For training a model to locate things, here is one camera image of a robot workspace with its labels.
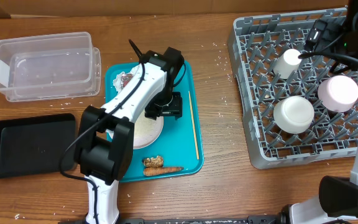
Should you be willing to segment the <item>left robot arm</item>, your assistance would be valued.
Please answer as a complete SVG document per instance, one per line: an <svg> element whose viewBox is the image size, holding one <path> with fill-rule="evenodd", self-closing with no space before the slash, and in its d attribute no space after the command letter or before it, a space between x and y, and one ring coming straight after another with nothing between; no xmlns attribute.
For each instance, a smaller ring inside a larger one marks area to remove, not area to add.
<svg viewBox="0 0 358 224"><path fill-rule="evenodd" d="M139 64L129 83L101 108L88 106L80 121L73 146L74 161L88 184L89 212L85 223L115 223L117 187L133 156L137 118L181 118L183 100L174 91L175 79L185 60L169 47L163 54L135 49Z"/></svg>

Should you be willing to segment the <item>small white bowl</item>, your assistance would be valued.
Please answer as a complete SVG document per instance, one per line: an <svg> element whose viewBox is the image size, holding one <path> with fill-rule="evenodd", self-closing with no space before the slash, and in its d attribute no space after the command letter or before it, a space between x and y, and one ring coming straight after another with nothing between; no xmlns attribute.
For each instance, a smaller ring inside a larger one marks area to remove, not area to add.
<svg viewBox="0 0 358 224"><path fill-rule="evenodd" d="M276 104L273 118L282 131L300 134L310 127L314 118L314 108L306 98L291 96Z"/></svg>

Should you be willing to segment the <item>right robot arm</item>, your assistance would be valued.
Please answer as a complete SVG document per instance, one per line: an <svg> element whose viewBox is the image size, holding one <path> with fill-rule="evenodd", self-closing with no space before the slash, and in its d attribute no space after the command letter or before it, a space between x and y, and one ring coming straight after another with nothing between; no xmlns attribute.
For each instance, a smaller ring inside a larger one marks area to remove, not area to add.
<svg viewBox="0 0 358 224"><path fill-rule="evenodd" d="M349 1L346 20L330 31L313 27L300 59L323 56L344 64L358 74L358 1ZM358 220L358 145L351 175L348 178L325 176L318 196L305 202L287 205L275 223L350 223Z"/></svg>

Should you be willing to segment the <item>white cup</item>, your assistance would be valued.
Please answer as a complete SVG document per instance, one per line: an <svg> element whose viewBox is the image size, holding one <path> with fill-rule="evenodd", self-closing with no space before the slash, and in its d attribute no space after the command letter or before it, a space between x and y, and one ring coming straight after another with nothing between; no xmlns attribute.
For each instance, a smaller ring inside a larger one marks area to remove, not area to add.
<svg viewBox="0 0 358 224"><path fill-rule="evenodd" d="M298 70L301 59L298 57L301 52L296 49L288 49L278 58L273 71L280 74L280 78L288 79L292 72Z"/></svg>

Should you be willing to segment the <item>large white plate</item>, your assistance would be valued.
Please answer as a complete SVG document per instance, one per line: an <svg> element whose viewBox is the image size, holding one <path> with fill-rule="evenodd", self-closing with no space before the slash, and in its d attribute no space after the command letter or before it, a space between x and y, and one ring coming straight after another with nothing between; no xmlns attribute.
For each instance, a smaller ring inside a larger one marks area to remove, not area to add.
<svg viewBox="0 0 358 224"><path fill-rule="evenodd" d="M141 114L135 122L134 149L142 149L151 145L160 136L164 125L164 119L158 117L156 120L146 118Z"/></svg>

